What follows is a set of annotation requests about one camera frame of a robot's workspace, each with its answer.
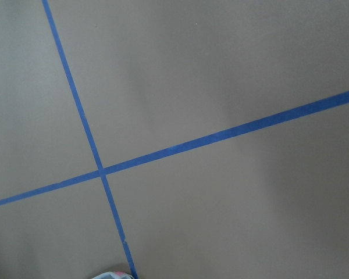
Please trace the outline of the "pink towel with white edge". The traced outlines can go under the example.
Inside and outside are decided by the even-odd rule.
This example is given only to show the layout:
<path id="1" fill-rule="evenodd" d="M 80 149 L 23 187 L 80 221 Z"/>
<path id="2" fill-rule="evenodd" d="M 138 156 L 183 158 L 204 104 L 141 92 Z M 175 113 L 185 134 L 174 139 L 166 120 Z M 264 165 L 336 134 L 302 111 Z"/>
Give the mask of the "pink towel with white edge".
<path id="1" fill-rule="evenodd" d="M 107 271 L 93 277 L 92 279 L 134 279 L 134 277 L 122 271 Z"/>

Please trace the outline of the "blue tape line crosswise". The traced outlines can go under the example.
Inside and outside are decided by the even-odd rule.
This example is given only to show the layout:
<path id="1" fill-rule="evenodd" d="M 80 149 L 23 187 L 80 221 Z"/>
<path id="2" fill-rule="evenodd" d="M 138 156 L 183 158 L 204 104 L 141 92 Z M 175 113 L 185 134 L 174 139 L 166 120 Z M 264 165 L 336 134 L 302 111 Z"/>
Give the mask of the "blue tape line crosswise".
<path id="1" fill-rule="evenodd" d="M 330 96 L 325 99 L 321 99 L 312 103 L 308 103 L 296 108 L 285 110 L 280 113 L 273 114 L 271 116 L 263 117 L 258 120 L 254 120 L 239 126 L 235 126 L 217 133 L 206 135 L 191 141 L 184 142 L 169 148 L 161 149 L 159 151 L 139 156 L 137 158 L 127 160 L 112 166 L 104 168 L 105 174 L 113 174 L 119 171 L 130 169 L 142 164 L 160 160 L 166 157 L 177 155 L 183 152 L 197 149 L 202 146 L 214 144 L 216 142 L 228 140 L 229 138 L 238 137 L 244 134 L 248 134 L 254 131 L 258 131 L 264 128 L 272 127 L 281 123 L 299 119 L 308 115 L 319 113 L 325 110 L 329 110 L 338 106 L 346 105 L 349 103 L 349 91 L 340 93 L 334 96 Z M 85 173 L 59 183 L 46 185 L 44 187 L 36 188 L 31 191 L 27 191 L 21 194 L 10 196 L 8 198 L 0 199 L 0 206 L 17 202 L 23 199 L 31 198 L 33 196 L 42 195 L 47 192 L 55 191 L 57 189 L 66 188 L 72 185 L 83 183 L 93 180 L 99 177 L 99 172 L 92 171 Z"/>

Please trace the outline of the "blue tape line lengthwise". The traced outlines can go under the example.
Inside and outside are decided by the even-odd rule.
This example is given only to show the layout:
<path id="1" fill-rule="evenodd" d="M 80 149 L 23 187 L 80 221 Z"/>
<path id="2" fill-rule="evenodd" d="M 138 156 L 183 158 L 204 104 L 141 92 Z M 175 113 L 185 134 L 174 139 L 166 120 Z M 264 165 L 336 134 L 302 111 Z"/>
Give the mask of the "blue tape line lengthwise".
<path id="1" fill-rule="evenodd" d="M 106 176 L 106 171 L 105 171 L 104 166 L 102 164 L 102 160 L 100 158 L 97 145 L 95 143 L 92 131 L 90 129 L 90 125 L 88 123 L 87 116 L 84 112 L 83 104 L 81 102 L 76 84 L 75 84 L 73 76 L 72 76 L 72 72 L 70 70 L 70 67 L 69 67 L 69 64 L 67 61 L 66 54 L 65 54 L 64 49 L 63 49 L 62 41 L 61 41 L 59 33 L 58 33 L 58 29 L 57 29 L 57 26 L 56 26 L 56 23 L 55 23 L 55 20 L 54 20 L 52 11 L 51 11 L 51 7 L 49 5 L 49 2 L 46 0 L 42 1 L 42 5 L 44 7 L 44 11 L 45 11 L 45 14 L 46 14 L 46 17 L 48 20 L 48 24 L 49 24 L 49 27 L 51 29 L 51 33 L 52 33 L 52 36 L 53 36 L 53 39 L 54 39 L 54 42 L 55 42 L 55 45 L 57 48 L 57 52 L 58 52 L 58 55 L 59 55 L 59 58 L 60 58 L 60 61 L 61 61 L 62 67 L 63 67 L 63 71 L 65 72 L 65 76 L 66 76 L 67 83 L 68 83 L 69 88 L 70 88 L 70 92 L 72 93 L 72 97 L 73 97 L 79 118 L 81 120 L 83 129 L 84 129 L 84 133 L 87 137 L 87 141 L 88 141 L 89 147 L 91 149 L 91 153 L 93 155 L 95 165 L 97 167 L 98 177 L 101 180 L 101 183 L 102 183 L 102 186 L 104 189 L 104 193 L 105 193 L 106 199 L 108 201 L 108 205 L 109 205 L 109 208 L 110 208 L 110 211 L 111 211 L 114 223 L 115 223 L 115 227 L 117 229 L 117 233 L 119 234 L 119 238 L 120 238 L 120 242 L 122 244 L 124 255 L 125 255 L 125 258 L 127 260 L 127 264 L 129 266 L 129 269 L 131 271 L 131 276 L 133 278 L 138 278 L 137 269 L 135 267 L 134 260 L 133 260 L 133 257 L 131 255 L 130 247 L 129 247 L 127 240 L 126 240 L 126 235 L 124 232 L 123 224 L 121 222 L 119 212 L 117 210 L 116 203 L 115 203 L 115 200 L 113 197 L 113 193 L 111 191 L 111 187 L 109 185 L 109 182 L 108 182 L 108 179 Z"/>

